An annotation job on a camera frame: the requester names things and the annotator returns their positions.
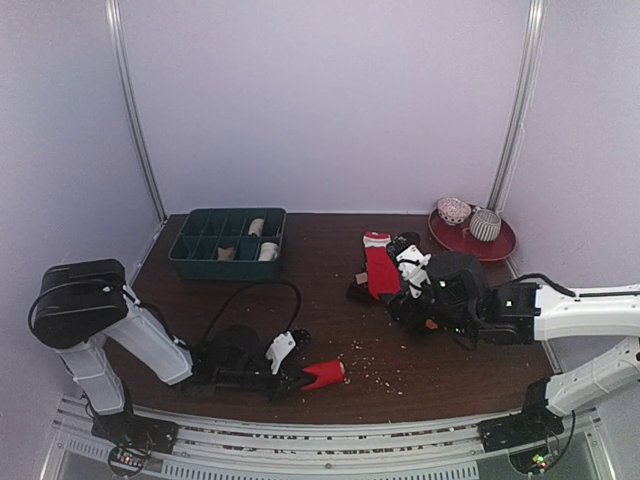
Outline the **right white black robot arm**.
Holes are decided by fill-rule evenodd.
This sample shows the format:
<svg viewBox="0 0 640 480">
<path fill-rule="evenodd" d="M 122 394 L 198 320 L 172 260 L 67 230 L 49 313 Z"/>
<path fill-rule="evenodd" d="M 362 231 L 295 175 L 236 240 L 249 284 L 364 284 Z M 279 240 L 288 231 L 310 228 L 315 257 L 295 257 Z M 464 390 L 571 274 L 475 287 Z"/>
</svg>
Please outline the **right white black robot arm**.
<svg viewBox="0 0 640 480">
<path fill-rule="evenodd" d="M 473 254 L 431 255 L 410 245 L 389 249 L 402 291 L 389 303 L 413 329 L 436 328 L 459 336 L 460 345 L 530 345 L 569 337 L 619 336 L 607 352 L 566 373 L 528 386 L 513 419 L 519 440 L 535 440 L 551 424 L 585 403 L 639 378 L 639 288 L 563 287 L 543 274 L 489 286 Z"/>
</svg>

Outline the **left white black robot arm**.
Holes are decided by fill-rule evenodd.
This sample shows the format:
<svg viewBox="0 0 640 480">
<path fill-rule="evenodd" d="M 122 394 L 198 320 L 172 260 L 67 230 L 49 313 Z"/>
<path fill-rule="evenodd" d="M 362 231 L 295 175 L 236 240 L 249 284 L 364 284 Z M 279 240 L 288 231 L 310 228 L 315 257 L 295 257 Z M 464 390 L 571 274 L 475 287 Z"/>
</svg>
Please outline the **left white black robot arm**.
<svg viewBox="0 0 640 480">
<path fill-rule="evenodd" d="M 139 299 L 116 259 L 47 269 L 27 323 L 60 356 L 94 411 L 105 415 L 106 429 L 123 444 L 137 442 L 144 424 L 128 410 L 125 384 L 104 351 L 108 339 L 187 397 L 207 397 L 223 388 L 263 391 L 277 400 L 317 379 L 295 361 L 310 340 L 304 330 L 287 328 L 262 346 L 250 328 L 232 325 L 217 334 L 205 332 L 189 345 L 171 332 L 158 307 Z"/>
</svg>

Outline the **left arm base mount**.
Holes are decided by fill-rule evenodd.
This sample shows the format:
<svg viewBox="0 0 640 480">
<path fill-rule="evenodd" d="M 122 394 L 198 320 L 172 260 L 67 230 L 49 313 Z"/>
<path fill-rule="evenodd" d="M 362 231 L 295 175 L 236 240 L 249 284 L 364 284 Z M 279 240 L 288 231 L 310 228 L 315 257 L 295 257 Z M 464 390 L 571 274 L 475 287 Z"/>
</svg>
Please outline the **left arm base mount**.
<svg viewBox="0 0 640 480">
<path fill-rule="evenodd" d="M 141 473 L 154 453 L 171 454 L 179 426 L 170 421 L 143 417 L 130 412 L 93 416 L 91 433 L 113 444 L 107 466 L 123 478 Z"/>
</svg>

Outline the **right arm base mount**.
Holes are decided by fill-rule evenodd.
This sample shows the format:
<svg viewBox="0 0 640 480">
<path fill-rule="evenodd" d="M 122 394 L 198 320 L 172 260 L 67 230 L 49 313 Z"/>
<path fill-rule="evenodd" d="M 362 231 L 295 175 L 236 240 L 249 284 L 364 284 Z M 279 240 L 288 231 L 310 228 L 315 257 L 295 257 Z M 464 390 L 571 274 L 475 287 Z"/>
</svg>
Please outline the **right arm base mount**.
<svg viewBox="0 0 640 480">
<path fill-rule="evenodd" d="M 546 409 L 522 411 L 478 424 L 484 452 L 516 449 L 508 454 L 508 461 L 518 474 L 529 477 L 545 473 L 562 456 L 566 450 L 560 446 L 563 432 L 563 419 Z"/>
</svg>

